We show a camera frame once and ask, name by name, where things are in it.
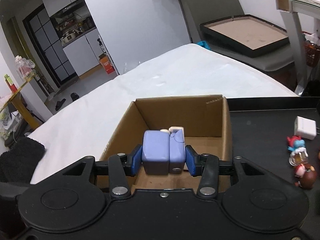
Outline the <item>yellow glass table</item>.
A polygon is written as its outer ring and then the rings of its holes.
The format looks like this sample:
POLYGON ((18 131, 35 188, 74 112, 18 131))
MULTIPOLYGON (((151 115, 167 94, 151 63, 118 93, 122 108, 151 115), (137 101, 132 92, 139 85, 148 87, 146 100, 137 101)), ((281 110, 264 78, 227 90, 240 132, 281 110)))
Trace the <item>yellow glass table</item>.
POLYGON ((8 100, 3 104, 1 107, 1 112, 10 104, 12 103, 16 110, 21 114, 22 118, 29 124, 29 126, 35 130, 37 129, 40 124, 39 122, 32 116, 31 112, 25 107, 22 100, 20 99, 20 92, 22 88, 27 85, 33 78, 35 77, 35 74, 29 74, 24 81, 24 83, 17 89, 16 92, 11 94, 11 96, 8 98, 8 100))

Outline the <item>red blue mug figurine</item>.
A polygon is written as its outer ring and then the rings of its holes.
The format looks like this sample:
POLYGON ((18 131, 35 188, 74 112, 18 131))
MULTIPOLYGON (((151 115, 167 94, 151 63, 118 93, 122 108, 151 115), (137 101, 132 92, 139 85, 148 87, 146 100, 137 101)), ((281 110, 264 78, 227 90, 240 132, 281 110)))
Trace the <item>red blue mug figurine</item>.
POLYGON ((289 163, 292 166, 306 164, 308 162, 308 153, 306 151, 305 141, 302 137, 293 135, 287 137, 288 151, 290 152, 289 163))

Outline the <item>grey chair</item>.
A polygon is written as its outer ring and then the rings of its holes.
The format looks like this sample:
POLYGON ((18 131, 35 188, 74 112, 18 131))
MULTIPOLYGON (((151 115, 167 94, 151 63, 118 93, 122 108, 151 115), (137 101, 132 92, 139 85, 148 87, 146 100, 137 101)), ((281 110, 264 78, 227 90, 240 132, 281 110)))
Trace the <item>grey chair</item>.
POLYGON ((186 0, 200 38, 211 50, 263 72, 293 65, 285 29, 245 14, 239 0, 186 0))

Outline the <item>brown cardboard box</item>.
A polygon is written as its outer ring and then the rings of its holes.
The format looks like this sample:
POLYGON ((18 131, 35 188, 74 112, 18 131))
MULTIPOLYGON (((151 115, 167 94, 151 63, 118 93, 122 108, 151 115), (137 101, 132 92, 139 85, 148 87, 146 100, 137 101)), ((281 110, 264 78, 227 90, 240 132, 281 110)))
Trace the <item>brown cardboard box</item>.
POLYGON ((101 160, 142 148, 132 162, 129 185, 135 189, 193 189, 200 177, 187 152, 208 153, 220 160, 232 158, 232 131, 228 103, 221 95, 137 99, 109 140, 101 160))

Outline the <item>white kitchen cabinet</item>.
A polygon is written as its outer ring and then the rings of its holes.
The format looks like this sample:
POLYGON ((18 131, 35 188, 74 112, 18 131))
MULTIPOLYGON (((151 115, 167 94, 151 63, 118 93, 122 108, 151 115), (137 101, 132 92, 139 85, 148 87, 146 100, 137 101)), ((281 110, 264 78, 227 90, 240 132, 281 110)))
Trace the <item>white kitchen cabinet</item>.
POLYGON ((99 56, 103 51, 98 42, 99 38, 99 32, 94 28, 63 46, 63 51, 78 76, 100 64, 99 56))

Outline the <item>brown round-head figurine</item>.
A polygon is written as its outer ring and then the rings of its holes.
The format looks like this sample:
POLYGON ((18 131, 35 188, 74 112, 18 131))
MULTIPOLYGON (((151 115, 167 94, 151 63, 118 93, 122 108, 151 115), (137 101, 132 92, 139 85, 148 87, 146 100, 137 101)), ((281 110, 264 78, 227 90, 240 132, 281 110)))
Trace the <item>brown round-head figurine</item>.
POLYGON ((299 164, 294 169, 295 177, 297 181, 295 185, 306 190, 313 188, 313 185, 317 179, 317 172, 315 168, 309 163, 299 164))

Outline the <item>glass perfume bottle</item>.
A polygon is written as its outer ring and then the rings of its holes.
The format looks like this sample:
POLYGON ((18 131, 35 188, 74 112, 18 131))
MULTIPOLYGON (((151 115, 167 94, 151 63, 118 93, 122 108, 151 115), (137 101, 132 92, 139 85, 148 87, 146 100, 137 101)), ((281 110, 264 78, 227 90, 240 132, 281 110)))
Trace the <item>glass perfume bottle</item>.
POLYGON ((19 55, 15 57, 15 67, 22 79, 26 79, 28 76, 33 74, 35 63, 32 60, 28 60, 19 55))

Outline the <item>orange cardboard box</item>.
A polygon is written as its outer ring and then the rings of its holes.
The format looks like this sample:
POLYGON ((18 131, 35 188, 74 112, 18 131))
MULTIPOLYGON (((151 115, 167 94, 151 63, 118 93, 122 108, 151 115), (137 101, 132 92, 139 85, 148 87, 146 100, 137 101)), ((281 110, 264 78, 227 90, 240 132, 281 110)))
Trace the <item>orange cardboard box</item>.
POLYGON ((99 63, 102 65, 102 67, 107 72, 107 74, 111 74, 111 73, 115 72, 115 69, 111 63, 111 60, 109 59, 109 57, 107 55, 101 54, 99 56, 99 63))

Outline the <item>black fuzzy cloth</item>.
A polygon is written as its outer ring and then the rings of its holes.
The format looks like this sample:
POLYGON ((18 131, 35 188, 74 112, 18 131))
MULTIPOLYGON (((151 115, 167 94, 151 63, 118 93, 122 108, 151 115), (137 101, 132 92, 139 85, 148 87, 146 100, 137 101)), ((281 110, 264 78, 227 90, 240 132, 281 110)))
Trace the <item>black fuzzy cloth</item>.
POLYGON ((29 184, 46 152, 45 146, 29 137, 20 138, 1 154, 1 182, 29 184))

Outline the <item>black picture frame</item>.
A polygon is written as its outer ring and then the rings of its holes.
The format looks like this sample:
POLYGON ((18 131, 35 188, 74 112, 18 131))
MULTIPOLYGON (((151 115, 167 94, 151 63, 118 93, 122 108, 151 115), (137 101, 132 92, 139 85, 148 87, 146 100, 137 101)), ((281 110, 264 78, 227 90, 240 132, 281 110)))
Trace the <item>black picture frame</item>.
POLYGON ((259 57, 289 44, 286 31, 252 15, 237 15, 200 24, 214 41, 248 57, 259 57))

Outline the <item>black slipper right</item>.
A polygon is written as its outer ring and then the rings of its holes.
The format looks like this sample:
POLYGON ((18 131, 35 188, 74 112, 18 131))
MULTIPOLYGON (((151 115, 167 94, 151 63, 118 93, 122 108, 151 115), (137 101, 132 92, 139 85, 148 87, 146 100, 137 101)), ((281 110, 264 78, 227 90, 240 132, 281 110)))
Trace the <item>black slipper right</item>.
POLYGON ((76 93, 72 93, 71 94, 71 99, 72 99, 73 102, 78 100, 79 98, 80 98, 80 96, 78 94, 76 94, 76 93))

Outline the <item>white side table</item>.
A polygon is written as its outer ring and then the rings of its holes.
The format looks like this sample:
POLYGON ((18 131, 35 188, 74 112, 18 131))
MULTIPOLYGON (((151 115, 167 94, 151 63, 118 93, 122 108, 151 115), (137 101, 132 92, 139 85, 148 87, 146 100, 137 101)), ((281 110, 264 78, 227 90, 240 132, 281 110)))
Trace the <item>white side table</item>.
POLYGON ((276 9, 280 11, 293 51, 298 82, 295 93, 302 95, 308 83, 308 76, 304 38, 298 14, 319 19, 319 3, 308 0, 276 0, 276 9))

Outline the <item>black slipper left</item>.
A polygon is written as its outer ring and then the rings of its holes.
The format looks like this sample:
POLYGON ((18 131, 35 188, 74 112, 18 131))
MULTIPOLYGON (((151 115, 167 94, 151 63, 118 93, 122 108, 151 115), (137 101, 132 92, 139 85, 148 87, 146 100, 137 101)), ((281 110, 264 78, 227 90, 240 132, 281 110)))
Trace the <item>black slipper left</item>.
POLYGON ((60 100, 60 101, 57 101, 56 106, 55 106, 55 110, 56 110, 56 111, 59 111, 59 110, 61 109, 61 107, 63 106, 63 104, 65 103, 65 101, 66 101, 65 98, 63 98, 63 99, 60 100))

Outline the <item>purple block toy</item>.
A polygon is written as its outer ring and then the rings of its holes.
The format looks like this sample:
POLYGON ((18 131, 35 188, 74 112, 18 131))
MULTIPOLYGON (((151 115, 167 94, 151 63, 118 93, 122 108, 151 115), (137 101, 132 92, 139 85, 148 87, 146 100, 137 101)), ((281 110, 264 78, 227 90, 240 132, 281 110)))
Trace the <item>purple block toy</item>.
POLYGON ((185 165, 184 128, 147 130, 143 137, 142 163, 148 175, 182 173, 185 165))

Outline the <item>black slipper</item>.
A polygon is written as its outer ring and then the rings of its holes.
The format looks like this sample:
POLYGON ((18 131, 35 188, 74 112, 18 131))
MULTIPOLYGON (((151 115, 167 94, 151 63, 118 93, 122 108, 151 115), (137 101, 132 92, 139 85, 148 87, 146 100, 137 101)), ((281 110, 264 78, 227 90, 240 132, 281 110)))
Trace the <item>black slipper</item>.
POLYGON ((78 100, 79 98, 80 98, 80 96, 78 94, 76 94, 76 93, 72 93, 71 94, 71 99, 72 99, 73 102, 78 100))
POLYGON ((65 103, 65 101, 66 101, 65 98, 63 98, 63 99, 60 100, 60 101, 57 101, 56 106, 55 106, 55 110, 56 110, 56 111, 59 111, 59 110, 61 109, 61 107, 63 106, 63 104, 65 103))

